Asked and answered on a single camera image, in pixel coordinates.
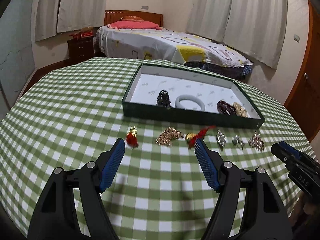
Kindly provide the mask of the white curtain left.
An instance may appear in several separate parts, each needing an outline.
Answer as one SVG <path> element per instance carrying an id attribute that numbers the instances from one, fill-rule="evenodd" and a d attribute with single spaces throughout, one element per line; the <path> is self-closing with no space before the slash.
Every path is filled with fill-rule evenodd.
<path id="1" fill-rule="evenodd" d="M 42 41 L 58 33 L 100 27 L 104 21 L 106 0 L 39 0 L 35 40 Z"/>

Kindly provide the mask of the white curtain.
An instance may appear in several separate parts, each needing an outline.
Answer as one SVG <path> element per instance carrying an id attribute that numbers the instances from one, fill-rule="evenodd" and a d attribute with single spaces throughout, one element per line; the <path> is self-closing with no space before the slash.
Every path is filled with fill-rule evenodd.
<path id="1" fill-rule="evenodd" d="M 104 21 L 106 0 L 39 0 L 35 40 L 42 41 L 58 33 L 100 27 Z"/>
<path id="2" fill-rule="evenodd" d="M 194 0 L 187 32 L 228 45 L 276 69 L 287 0 Z"/>

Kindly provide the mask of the bed with patterned sheet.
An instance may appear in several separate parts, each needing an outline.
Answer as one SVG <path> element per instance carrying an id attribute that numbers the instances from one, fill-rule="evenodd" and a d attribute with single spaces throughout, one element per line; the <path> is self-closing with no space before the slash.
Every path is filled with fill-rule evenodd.
<path id="1" fill-rule="evenodd" d="M 209 39 L 168 29 L 98 29 L 95 45 L 106 57 L 167 60 L 243 80 L 253 63 L 236 50 Z"/>

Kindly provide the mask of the brown wooden door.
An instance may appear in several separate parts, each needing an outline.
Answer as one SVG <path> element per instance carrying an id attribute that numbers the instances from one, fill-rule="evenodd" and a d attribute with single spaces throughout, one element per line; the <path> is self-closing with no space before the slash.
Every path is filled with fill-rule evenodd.
<path id="1" fill-rule="evenodd" d="M 309 4 L 309 32 L 304 59 L 284 106 L 312 141 L 319 133 L 319 13 Z"/>

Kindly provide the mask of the green white jewelry tray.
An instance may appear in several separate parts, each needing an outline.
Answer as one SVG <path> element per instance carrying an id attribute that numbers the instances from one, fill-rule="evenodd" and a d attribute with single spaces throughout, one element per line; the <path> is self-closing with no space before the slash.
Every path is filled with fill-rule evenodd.
<path id="1" fill-rule="evenodd" d="M 142 63 L 122 99 L 127 117 L 258 129 L 265 118 L 233 80 L 182 67 Z"/>

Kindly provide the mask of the dark wooden nightstand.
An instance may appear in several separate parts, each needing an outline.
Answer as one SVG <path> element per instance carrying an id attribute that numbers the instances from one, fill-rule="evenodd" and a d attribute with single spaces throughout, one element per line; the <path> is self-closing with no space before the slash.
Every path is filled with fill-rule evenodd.
<path id="1" fill-rule="evenodd" d="M 94 56 L 93 36 L 71 39 L 67 43 L 69 62 L 71 64 L 89 60 Z"/>

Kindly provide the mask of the white curtain right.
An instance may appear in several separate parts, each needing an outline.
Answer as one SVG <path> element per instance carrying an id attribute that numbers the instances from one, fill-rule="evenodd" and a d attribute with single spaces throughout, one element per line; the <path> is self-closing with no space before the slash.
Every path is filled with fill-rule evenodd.
<path id="1" fill-rule="evenodd" d="M 187 32 L 228 45 L 276 69 L 287 0 L 194 0 Z"/>

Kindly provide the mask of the red ribbon gold ornament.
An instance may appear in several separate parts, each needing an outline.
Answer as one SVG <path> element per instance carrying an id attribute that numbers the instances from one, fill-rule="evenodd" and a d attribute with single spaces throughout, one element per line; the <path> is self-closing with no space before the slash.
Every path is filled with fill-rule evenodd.
<path id="1" fill-rule="evenodd" d="M 185 135 L 185 141 L 187 142 L 188 148 L 194 148 L 195 142 L 197 139 L 203 139 L 207 132 L 211 129 L 215 129 L 216 126 L 208 126 L 206 128 L 201 129 L 198 133 L 187 133 Z"/>

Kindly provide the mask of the white jade bangle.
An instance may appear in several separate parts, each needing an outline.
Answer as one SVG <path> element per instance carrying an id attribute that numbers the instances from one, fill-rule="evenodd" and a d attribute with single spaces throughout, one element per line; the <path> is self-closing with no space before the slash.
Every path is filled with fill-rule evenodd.
<path id="1" fill-rule="evenodd" d="M 179 109 L 195 110 L 204 112 L 206 107 L 203 101 L 193 95 L 183 94 L 176 98 L 175 107 Z"/>

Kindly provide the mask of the red box on nightstand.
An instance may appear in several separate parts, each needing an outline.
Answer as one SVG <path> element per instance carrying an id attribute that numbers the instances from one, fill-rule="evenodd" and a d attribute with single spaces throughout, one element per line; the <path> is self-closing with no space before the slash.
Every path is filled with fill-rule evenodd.
<path id="1" fill-rule="evenodd" d="M 93 36 L 93 27 L 84 27 L 76 33 L 70 34 L 73 39 L 82 39 Z"/>

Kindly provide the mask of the red pillow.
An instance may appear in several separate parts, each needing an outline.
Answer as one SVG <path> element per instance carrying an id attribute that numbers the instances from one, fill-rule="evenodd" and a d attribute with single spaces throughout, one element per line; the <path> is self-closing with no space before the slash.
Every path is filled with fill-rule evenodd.
<path id="1" fill-rule="evenodd" d="M 133 22 L 133 21 L 117 21 L 107 25 L 111 29 L 156 29 L 161 30 L 162 28 L 153 22 L 143 21 L 143 22 Z"/>

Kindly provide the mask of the green checkered tablecloth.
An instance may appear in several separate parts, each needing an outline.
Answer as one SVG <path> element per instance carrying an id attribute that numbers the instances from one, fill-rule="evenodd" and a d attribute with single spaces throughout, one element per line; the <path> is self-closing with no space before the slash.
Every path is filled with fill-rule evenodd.
<path id="1" fill-rule="evenodd" d="M 108 150 L 131 126 L 127 149 L 103 201 L 122 239 L 199 239 L 216 193 L 193 151 L 179 140 L 159 146 L 165 122 L 125 120 L 121 99 L 139 60 L 95 58 L 51 72 L 1 121 L 1 204 L 25 235 L 53 169 L 79 168 Z"/>

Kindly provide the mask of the red tassel gold charm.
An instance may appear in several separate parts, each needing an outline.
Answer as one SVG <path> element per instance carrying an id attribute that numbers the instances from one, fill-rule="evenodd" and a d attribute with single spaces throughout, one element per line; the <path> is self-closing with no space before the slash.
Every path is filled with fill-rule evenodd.
<path id="1" fill-rule="evenodd" d="M 137 128 L 131 127 L 126 135 L 126 143 L 132 147 L 138 147 L 138 140 L 137 140 Z"/>

